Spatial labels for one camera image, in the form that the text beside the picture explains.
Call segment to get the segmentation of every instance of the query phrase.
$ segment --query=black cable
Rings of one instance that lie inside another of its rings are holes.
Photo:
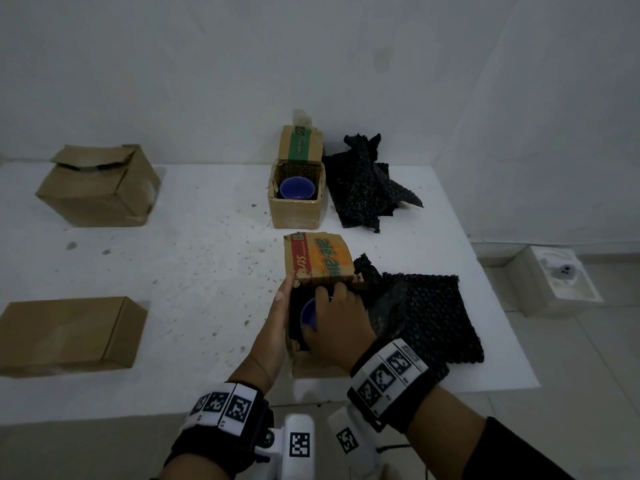
[[[379,448],[376,448],[376,451],[378,453],[382,453],[383,451],[387,451],[387,450],[395,450],[396,448],[411,448],[410,444],[405,444],[405,445],[386,445],[386,446],[380,446]]]

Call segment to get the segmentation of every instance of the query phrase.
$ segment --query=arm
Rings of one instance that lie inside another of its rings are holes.
[[[331,302],[324,288],[316,289],[316,324],[316,331],[303,327],[309,348],[347,372],[376,339],[362,300],[341,283]],[[439,480],[516,478],[523,469],[540,478],[570,478],[498,421],[483,418],[439,386],[420,403],[406,437]]]
[[[230,382],[249,383],[262,391],[271,389],[285,357],[284,329],[289,319],[289,295],[293,279],[287,276],[276,292],[267,320],[249,355],[229,376]],[[160,480],[228,480],[225,471],[212,461],[194,454],[177,456],[164,468]]]

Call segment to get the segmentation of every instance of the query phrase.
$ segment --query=baseboard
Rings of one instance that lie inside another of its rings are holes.
[[[505,266],[527,246],[571,248],[585,263],[640,262],[640,241],[597,242],[588,244],[548,244],[535,242],[472,242],[480,264],[484,267]]]

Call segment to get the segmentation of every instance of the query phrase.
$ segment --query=white tabletop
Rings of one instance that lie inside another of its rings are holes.
[[[33,194],[50,167],[0,168],[0,310],[9,301],[126,295],[149,315],[132,369],[0,378],[0,424],[187,411],[242,361],[284,276],[290,231],[271,225],[269,167],[158,168],[156,208],[139,228],[70,227]],[[343,229],[330,207],[320,230],[340,233],[354,258],[366,252],[380,272],[460,276],[486,359],[453,365],[445,387],[539,386],[433,169],[397,166],[391,176],[425,208],[382,217],[374,234]],[[273,405],[346,398],[345,379],[288,373],[269,395]]]

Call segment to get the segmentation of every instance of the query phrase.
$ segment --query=bracelet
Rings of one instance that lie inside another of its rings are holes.
[[[256,460],[256,444],[273,427],[273,412],[261,391],[247,383],[222,383],[203,395],[185,418],[164,462],[181,454],[203,456],[232,480]]]
[[[376,340],[351,371],[347,396],[376,431],[384,425],[405,433],[436,375],[403,339]]]

